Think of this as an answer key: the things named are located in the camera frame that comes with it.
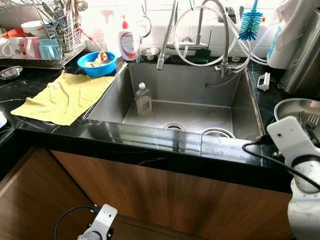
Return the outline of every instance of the flexible faucet hose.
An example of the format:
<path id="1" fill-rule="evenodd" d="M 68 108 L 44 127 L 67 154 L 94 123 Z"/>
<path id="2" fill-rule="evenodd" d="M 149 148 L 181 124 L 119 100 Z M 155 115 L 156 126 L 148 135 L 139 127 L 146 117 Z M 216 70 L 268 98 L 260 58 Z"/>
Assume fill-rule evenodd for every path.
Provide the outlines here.
<path id="1" fill-rule="evenodd" d="M 167 47 L 167 43 L 168 43 L 168 40 L 169 40 L 169 36 L 170 36 L 170 32 L 171 32 L 171 29 L 172 29 L 172 24 L 173 24 L 173 20 L 175 19 L 175 15 L 176 15 L 176 5 L 178 3 L 178 0 L 174 0 L 173 1 L 173 5 L 172 5 L 172 11 L 171 11 L 171 17 L 170 17 L 170 20 L 169 20 L 169 24 L 168 24 L 168 27 L 165 31 L 165 35 L 164 35 L 164 40 L 163 40 L 163 44 L 162 44 L 162 48 L 161 48 L 161 52 L 159 54 L 159 59 L 158 59 L 158 64 L 157 64 L 157 69 L 158 70 L 162 70 L 163 69 L 163 63 L 162 64 L 159 64 L 160 61 L 164 61 L 164 58 L 165 58 L 165 50 L 166 50 L 166 47 Z"/>
<path id="2" fill-rule="evenodd" d="M 227 13 L 226 13 L 224 6 L 218 0 L 204 0 L 202 5 L 205 5 L 208 1 L 213 1 L 218 6 L 218 8 L 222 14 L 222 19 L 223 19 L 223 23 L 224 23 L 224 51 L 223 51 L 222 64 L 227 64 L 228 63 L 228 50 L 229 50 L 229 24 L 228 24 L 228 19 L 227 19 Z M 204 10 L 202 8 L 202 9 L 200 9 L 199 24 L 202 23 L 203 14 L 204 14 Z"/>

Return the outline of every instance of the sink basin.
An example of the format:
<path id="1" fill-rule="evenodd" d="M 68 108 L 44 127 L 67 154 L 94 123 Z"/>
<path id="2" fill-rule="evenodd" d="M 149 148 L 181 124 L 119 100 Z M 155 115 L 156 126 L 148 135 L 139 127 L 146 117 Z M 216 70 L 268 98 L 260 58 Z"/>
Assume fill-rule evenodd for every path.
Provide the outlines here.
<path id="1" fill-rule="evenodd" d="M 139 116 L 135 92 L 151 90 L 152 114 Z M 261 125 L 247 73 L 220 78 L 212 67 L 125 63 L 87 119 L 255 140 Z"/>

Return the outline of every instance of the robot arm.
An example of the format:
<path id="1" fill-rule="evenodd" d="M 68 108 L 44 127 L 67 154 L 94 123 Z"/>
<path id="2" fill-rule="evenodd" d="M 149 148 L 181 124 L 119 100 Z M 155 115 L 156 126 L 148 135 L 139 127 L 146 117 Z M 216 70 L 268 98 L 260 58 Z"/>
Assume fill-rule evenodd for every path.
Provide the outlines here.
<path id="1" fill-rule="evenodd" d="M 285 157 L 285 164 L 320 184 L 320 148 L 315 147 L 293 116 L 270 124 L 267 131 Z M 298 240 L 320 240 L 320 190 L 294 176 L 288 219 Z"/>
<path id="2" fill-rule="evenodd" d="M 110 228 L 118 211 L 114 207 L 104 204 L 92 225 L 77 240 L 111 240 L 113 229 Z"/>

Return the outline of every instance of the yellow towel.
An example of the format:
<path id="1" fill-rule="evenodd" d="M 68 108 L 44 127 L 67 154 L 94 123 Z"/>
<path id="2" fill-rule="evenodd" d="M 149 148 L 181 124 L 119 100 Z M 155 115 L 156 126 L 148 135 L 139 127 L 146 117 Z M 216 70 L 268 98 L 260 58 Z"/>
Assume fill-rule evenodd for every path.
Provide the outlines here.
<path id="1" fill-rule="evenodd" d="M 99 100 L 114 79 L 113 76 L 91 78 L 63 72 L 11 114 L 69 126 Z"/>

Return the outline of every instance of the cabinet door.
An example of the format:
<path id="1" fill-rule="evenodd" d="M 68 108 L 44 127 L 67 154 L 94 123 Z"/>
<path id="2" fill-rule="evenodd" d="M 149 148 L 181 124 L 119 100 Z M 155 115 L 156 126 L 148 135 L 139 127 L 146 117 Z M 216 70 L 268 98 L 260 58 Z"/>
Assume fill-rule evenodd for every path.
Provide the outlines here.
<path id="1" fill-rule="evenodd" d="M 91 201 L 44 149 L 37 149 L 0 189 L 0 240 L 51 240 L 61 214 Z M 77 209 L 60 223 L 58 240 L 74 240 L 92 219 Z"/>
<path id="2" fill-rule="evenodd" d="M 91 200 L 212 240 L 283 240 L 291 194 L 52 151 Z"/>

